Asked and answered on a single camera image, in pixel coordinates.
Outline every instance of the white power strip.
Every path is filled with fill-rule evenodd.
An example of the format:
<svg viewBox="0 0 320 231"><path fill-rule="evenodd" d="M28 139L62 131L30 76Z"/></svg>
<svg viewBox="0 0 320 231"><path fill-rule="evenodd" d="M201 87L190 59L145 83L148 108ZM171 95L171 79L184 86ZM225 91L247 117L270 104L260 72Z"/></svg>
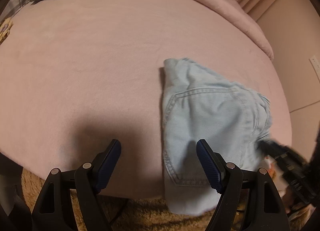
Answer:
<svg viewBox="0 0 320 231"><path fill-rule="evenodd" d="M313 56L312 58L310 58L310 62L312 64L313 68L315 69L316 74L318 76L318 79L320 81L320 62L318 61L316 56Z"/></svg>

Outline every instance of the blue gripper pad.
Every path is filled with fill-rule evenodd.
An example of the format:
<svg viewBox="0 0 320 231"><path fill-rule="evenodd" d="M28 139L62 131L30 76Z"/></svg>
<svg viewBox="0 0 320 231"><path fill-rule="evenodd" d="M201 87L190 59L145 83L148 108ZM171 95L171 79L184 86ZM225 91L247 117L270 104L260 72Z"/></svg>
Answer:
<svg viewBox="0 0 320 231"><path fill-rule="evenodd" d="M219 169L219 166L214 162L213 157L215 157L216 160L218 160L218 158L214 155L213 151L204 139L197 142L196 152L210 186L218 193L222 194L224 189L222 185L224 174L221 176L222 164L218 161L216 162L220 164Z"/></svg>
<svg viewBox="0 0 320 231"><path fill-rule="evenodd" d="M107 149L98 154L92 162L94 163L92 174L95 178L95 185L93 186L95 193L98 194L102 189L106 188L120 154L121 143L113 139Z"/></svg>

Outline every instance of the wall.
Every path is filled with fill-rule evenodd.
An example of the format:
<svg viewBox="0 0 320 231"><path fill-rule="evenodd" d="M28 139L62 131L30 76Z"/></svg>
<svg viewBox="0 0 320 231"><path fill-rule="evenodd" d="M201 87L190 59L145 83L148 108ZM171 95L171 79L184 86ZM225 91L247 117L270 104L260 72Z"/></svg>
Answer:
<svg viewBox="0 0 320 231"><path fill-rule="evenodd" d="M292 147L309 159L320 121L320 82L309 61L320 61L320 17L309 0L276 0L257 23L275 53L287 98Z"/></svg>

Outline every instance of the bed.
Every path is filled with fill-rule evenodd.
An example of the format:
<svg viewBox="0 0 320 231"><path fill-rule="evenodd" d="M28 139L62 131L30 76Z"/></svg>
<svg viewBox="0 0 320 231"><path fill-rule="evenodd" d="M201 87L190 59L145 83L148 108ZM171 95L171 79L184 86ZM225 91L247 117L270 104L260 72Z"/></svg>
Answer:
<svg viewBox="0 0 320 231"><path fill-rule="evenodd" d="M45 0L25 6L0 45L0 152L46 178L117 138L102 194L164 193L163 61L189 57L271 103L271 135L290 145L272 49L235 0Z"/></svg>

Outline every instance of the fluffy brown carpet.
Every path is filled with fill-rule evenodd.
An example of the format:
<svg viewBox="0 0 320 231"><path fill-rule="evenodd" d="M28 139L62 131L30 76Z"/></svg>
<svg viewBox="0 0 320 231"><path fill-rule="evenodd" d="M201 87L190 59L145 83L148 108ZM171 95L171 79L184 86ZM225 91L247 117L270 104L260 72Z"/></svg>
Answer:
<svg viewBox="0 0 320 231"><path fill-rule="evenodd" d="M39 195L44 180L32 174L30 171L23 170L22 189L26 204L33 210L36 199ZM73 210L79 231L86 231L76 192L71 191ZM124 205L125 199L108 196L98 196L105 215L108 220L112 219L119 209ZM244 203L240 201L239 210L244 209ZM213 211L209 211L202 216L193 217L186 215L176 215L169 212L165 200L129 200L122 214L114 222L114 231L204 231L207 227ZM309 210L291 221L291 228L298 231L306 222ZM232 231L239 230L242 220L242 213L237 212Z"/></svg>

